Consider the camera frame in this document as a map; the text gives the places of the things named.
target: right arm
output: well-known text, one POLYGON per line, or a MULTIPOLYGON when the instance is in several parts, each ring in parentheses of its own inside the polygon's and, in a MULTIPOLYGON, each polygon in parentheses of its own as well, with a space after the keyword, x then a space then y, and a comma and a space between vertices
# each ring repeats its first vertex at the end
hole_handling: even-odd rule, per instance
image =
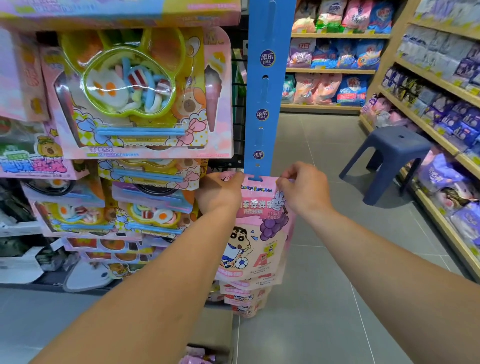
POLYGON ((480 287, 339 214, 326 176, 295 163, 277 182, 415 363, 480 363, 480 287))

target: blue plastic stool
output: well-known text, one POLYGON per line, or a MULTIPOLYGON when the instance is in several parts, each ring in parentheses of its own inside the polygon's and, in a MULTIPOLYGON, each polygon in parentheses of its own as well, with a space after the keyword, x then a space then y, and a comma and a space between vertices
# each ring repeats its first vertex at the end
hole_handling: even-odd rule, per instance
POLYGON ((404 126, 386 126, 375 129, 340 173, 339 177, 341 179, 345 177, 363 152, 371 146, 375 148, 375 153, 368 162, 367 169, 371 171, 378 170, 379 167, 380 169, 369 186, 363 202, 372 206, 383 195, 393 178, 398 174, 398 171, 414 159, 415 161, 412 163, 410 172, 408 172, 400 187, 400 194, 403 193, 406 185, 412 179, 420 163, 427 156, 432 145, 423 136, 404 126))

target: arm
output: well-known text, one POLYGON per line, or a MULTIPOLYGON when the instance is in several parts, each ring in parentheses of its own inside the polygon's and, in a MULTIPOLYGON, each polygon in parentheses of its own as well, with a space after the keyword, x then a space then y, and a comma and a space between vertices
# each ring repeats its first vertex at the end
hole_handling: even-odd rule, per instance
POLYGON ((295 163, 278 180, 340 268, 415 363, 480 363, 480 287, 336 212, 326 176, 295 163))
POLYGON ((212 173, 197 193, 205 214, 157 259, 94 304, 31 362, 177 363, 203 309, 235 224, 243 174, 212 173))

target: soccer ball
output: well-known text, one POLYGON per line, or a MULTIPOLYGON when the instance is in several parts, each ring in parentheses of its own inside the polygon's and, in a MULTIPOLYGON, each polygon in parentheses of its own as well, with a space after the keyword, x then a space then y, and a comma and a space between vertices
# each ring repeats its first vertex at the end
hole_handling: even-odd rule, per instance
POLYGON ((237 258, 233 265, 236 269, 244 269, 248 265, 248 259, 241 256, 240 258, 237 258))

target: round purple logo sticker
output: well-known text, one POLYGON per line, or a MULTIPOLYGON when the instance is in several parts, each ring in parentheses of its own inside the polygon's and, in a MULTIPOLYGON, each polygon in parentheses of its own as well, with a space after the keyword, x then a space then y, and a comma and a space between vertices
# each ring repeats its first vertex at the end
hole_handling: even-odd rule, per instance
POLYGON ((265 156, 265 154, 261 150, 256 150, 253 152, 253 157, 255 159, 262 159, 265 156))
POLYGON ((264 67, 273 66, 273 64, 275 63, 275 53, 269 49, 264 50, 260 55, 260 63, 264 67))
POLYGON ((260 121, 265 121, 268 119, 268 110, 260 109, 257 111, 257 119, 260 121))

